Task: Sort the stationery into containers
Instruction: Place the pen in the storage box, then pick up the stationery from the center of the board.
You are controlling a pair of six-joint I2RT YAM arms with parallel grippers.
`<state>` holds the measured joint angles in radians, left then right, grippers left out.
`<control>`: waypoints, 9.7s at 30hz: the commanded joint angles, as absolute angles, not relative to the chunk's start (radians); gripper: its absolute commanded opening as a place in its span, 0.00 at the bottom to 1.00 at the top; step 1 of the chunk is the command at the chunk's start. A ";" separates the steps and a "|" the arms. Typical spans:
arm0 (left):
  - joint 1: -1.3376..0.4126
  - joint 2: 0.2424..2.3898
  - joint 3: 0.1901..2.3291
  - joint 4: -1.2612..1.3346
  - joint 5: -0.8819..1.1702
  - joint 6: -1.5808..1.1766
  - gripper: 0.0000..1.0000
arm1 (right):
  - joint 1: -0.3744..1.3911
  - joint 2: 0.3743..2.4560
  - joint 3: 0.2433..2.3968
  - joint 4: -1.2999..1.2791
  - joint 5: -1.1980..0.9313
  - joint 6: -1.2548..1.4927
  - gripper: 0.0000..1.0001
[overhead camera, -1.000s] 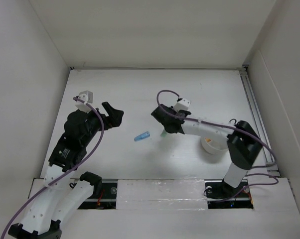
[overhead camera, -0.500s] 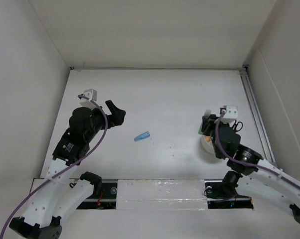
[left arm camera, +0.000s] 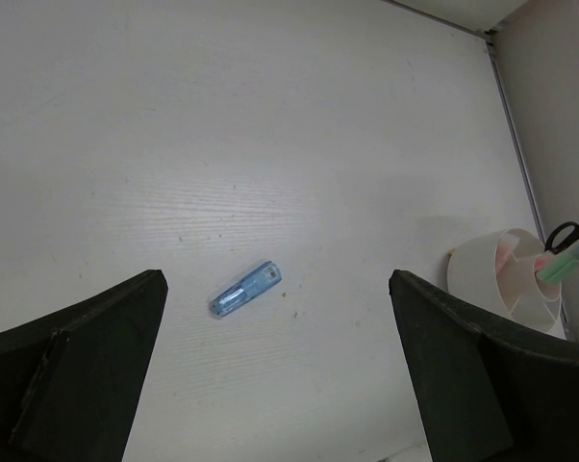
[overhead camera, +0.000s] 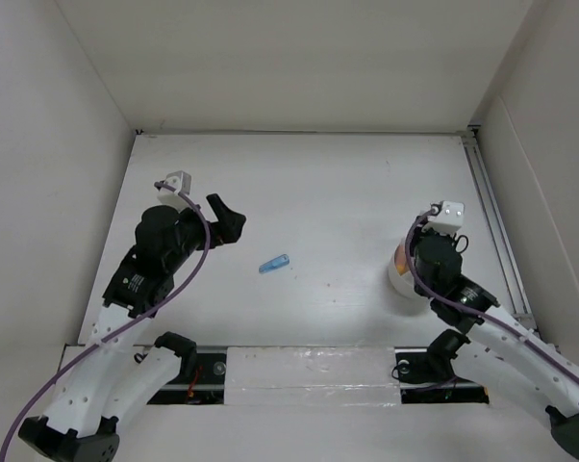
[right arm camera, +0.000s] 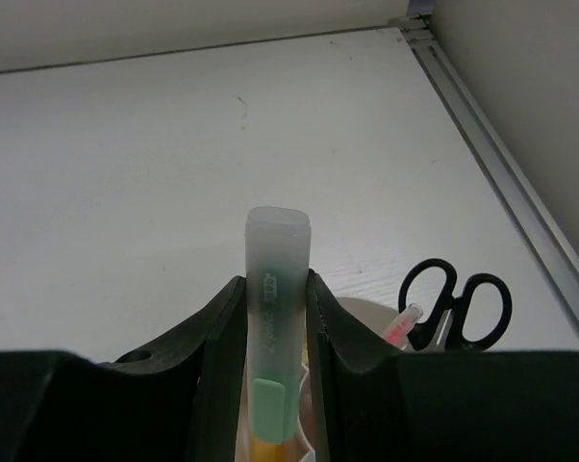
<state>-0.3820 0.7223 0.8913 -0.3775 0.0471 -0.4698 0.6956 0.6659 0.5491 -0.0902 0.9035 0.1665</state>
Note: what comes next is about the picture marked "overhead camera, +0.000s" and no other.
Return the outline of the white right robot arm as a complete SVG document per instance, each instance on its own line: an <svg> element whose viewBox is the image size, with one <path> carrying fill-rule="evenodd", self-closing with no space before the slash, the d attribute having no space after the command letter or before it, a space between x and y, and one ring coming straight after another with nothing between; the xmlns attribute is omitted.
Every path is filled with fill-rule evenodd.
<svg viewBox="0 0 579 462"><path fill-rule="evenodd" d="M426 367L493 390L521 407L579 461L579 366L502 308L494 295L462 273L457 227L426 216L404 243L415 292L447 328L428 347Z"/></svg>

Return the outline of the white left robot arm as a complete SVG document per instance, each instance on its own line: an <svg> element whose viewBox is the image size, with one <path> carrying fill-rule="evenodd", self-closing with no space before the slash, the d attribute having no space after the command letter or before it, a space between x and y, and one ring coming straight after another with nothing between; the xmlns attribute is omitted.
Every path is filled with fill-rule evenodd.
<svg viewBox="0 0 579 462"><path fill-rule="evenodd" d="M218 194L207 197L216 220L203 218L185 193L145 210L135 243L107 289L87 348L76 357L56 399L28 417L19 438L52 461L111 461L120 433L161 388L198 373L196 343L173 332L158 337L131 372L134 344L180 289L174 275L195 251L236 243L246 223Z"/></svg>

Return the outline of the yellow capped pink highlighter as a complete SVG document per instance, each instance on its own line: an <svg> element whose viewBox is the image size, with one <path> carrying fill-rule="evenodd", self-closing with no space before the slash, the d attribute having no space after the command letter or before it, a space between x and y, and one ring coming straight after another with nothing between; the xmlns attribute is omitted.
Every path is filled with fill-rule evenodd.
<svg viewBox="0 0 579 462"><path fill-rule="evenodd" d="M393 262L399 275L403 275L409 271L406 252L403 248L398 247L395 249Z"/></svg>

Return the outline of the black handled scissors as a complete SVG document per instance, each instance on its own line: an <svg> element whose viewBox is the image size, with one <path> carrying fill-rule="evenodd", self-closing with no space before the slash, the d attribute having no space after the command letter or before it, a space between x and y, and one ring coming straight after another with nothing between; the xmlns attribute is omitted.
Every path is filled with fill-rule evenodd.
<svg viewBox="0 0 579 462"><path fill-rule="evenodd" d="M467 235L459 235L455 238L454 241L454 249L457 253L463 254L469 246L469 238Z"/></svg>

